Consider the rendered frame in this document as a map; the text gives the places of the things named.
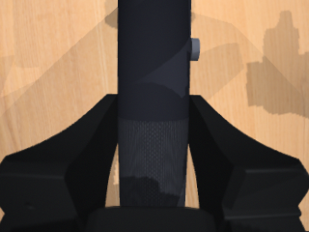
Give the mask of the black flashlight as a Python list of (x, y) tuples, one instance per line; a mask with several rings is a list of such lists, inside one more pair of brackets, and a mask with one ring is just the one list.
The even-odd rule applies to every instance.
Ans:
[(120, 206), (185, 207), (191, 0), (118, 0)]

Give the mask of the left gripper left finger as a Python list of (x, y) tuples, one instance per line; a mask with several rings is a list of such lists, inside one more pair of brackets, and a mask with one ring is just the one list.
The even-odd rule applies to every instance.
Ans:
[(0, 162), (0, 232), (85, 232), (105, 207), (118, 144), (118, 96), (106, 94), (72, 125)]

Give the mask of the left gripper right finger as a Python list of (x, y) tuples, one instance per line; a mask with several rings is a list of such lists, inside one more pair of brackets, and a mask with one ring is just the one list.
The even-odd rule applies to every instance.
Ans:
[(237, 129), (201, 95), (189, 95), (188, 146), (199, 209), (216, 232), (306, 232), (298, 205), (309, 173), (299, 159)]

